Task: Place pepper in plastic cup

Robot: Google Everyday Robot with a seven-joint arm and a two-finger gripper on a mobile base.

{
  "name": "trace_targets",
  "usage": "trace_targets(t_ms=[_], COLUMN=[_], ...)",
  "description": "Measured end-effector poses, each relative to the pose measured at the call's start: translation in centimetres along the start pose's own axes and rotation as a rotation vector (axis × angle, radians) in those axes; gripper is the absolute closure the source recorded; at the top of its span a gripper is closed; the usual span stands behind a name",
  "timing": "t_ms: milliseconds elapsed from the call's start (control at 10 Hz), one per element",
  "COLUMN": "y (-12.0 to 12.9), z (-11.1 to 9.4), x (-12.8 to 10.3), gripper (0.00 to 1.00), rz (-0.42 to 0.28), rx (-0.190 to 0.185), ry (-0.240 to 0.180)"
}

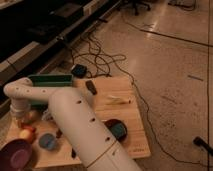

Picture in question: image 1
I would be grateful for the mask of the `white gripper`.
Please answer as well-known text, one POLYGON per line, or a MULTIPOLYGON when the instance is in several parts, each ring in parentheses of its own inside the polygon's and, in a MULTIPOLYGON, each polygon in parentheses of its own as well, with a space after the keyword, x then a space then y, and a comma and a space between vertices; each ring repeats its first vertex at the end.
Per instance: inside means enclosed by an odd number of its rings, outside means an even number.
POLYGON ((29 112, 29 105, 23 108, 18 108, 14 105, 10 105, 10 114, 14 118, 14 121, 18 128, 21 128, 23 124, 27 124, 30 122, 29 112))

